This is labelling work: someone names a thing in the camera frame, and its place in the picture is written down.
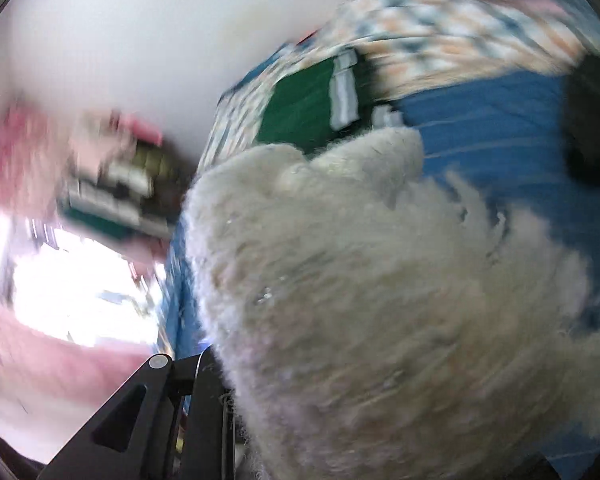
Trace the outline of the cream fuzzy tweed jacket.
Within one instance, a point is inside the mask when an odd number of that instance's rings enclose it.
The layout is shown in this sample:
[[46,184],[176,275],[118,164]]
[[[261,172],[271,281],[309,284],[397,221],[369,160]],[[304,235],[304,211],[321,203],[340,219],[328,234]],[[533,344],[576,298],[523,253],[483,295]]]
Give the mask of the cream fuzzy tweed jacket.
[[200,322],[266,478],[491,479],[600,436],[585,258],[423,161],[409,128],[260,145],[187,194]]

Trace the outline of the pile of folded clothes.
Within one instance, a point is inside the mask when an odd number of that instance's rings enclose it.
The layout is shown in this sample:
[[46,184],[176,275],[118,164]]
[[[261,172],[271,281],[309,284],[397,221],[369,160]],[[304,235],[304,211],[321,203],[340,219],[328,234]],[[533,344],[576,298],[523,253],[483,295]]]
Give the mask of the pile of folded clothes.
[[29,103],[0,123],[0,211],[162,260],[195,167],[161,132],[112,110],[73,125]]

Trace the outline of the dark green striped garment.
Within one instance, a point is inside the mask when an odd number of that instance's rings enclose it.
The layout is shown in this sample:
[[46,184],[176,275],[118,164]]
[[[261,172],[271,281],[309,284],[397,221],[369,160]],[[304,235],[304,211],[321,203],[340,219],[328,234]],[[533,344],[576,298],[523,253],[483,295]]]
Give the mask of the dark green striped garment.
[[254,142],[290,144],[312,157],[366,130],[402,127],[376,82],[372,62],[352,48],[288,75],[275,85]]

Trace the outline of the blue striped bed cover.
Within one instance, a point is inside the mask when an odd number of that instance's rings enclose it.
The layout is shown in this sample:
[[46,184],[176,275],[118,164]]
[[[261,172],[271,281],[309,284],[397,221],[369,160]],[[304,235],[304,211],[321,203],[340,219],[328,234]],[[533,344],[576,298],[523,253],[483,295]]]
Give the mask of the blue striped bed cover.
[[570,177],[562,146],[564,80],[515,72],[392,102],[424,136],[429,177],[457,169],[494,206],[523,202],[593,260],[594,301],[583,322],[600,328],[600,188]]

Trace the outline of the checkered pastel quilt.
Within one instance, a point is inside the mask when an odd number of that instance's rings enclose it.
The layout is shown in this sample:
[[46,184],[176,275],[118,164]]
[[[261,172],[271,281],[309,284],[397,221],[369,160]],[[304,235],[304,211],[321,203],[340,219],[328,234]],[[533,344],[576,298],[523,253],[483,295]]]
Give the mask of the checkered pastel quilt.
[[227,90],[198,162],[206,170],[253,144],[279,79],[342,48],[378,69],[385,99],[517,68],[562,74],[600,54],[600,17],[586,0],[344,0],[313,35],[282,44]]

